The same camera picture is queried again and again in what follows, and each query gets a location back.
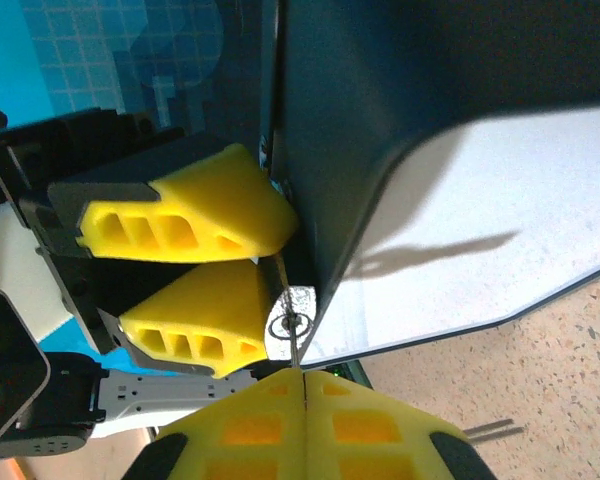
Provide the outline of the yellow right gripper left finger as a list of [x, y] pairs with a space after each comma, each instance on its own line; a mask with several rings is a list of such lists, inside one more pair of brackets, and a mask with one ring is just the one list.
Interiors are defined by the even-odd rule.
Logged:
[[283, 369], [160, 430], [124, 480], [306, 480], [300, 369]]

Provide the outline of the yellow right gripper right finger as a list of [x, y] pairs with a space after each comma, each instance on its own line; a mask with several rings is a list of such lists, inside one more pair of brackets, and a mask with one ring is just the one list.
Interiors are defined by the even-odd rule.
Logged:
[[330, 373], [304, 381], [307, 480], [497, 480], [451, 423]]

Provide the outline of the dark starry print lock box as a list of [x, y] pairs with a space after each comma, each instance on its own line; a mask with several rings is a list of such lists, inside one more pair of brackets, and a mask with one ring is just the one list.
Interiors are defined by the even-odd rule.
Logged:
[[600, 276], [600, 0], [263, 0], [260, 157], [302, 222], [306, 368]]

